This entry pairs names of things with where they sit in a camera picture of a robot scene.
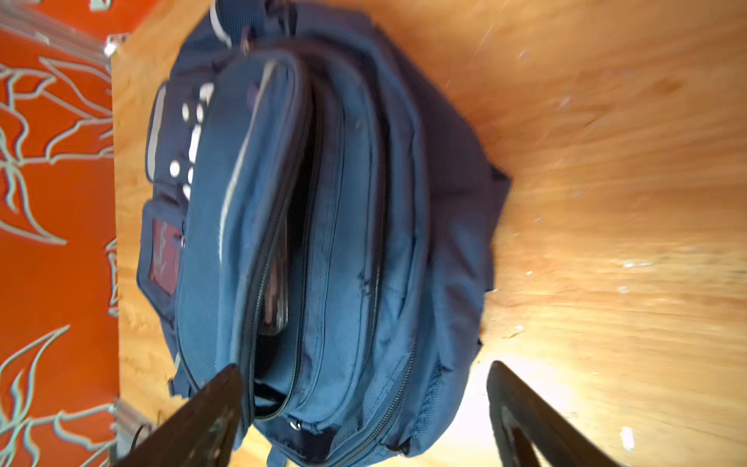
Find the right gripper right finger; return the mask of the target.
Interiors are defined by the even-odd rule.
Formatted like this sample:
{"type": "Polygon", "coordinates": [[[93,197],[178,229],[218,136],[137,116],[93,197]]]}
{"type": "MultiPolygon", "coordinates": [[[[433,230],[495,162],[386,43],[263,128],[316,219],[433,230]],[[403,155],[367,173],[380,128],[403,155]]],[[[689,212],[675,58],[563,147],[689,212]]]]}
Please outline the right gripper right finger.
{"type": "Polygon", "coordinates": [[[505,466],[615,466],[617,463],[569,423],[501,361],[486,382],[494,440],[505,466]]]}

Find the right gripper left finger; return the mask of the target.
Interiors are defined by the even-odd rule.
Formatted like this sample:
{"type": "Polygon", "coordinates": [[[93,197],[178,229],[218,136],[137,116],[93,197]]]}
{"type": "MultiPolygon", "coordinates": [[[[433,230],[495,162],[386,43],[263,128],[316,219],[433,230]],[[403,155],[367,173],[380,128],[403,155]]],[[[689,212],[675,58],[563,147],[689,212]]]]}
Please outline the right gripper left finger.
{"type": "Polygon", "coordinates": [[[227,466],[241,422],[243,380],[229,365],[117,466],[227,466]]]}

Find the navy blue student backpack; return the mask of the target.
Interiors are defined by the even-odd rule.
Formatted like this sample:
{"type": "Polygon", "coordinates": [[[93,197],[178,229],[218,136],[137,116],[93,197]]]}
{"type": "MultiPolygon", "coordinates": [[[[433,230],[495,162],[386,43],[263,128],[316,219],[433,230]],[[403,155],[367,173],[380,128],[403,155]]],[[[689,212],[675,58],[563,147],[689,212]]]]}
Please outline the navy blue student backpack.
{"type": "Polygon", "coordinates": [[[216,1],[149,124],[137,283],[194,396],[243,379],[271,465],[372,465],[445,433],[480,347],[510,178],[366,15],[216,1]]]}

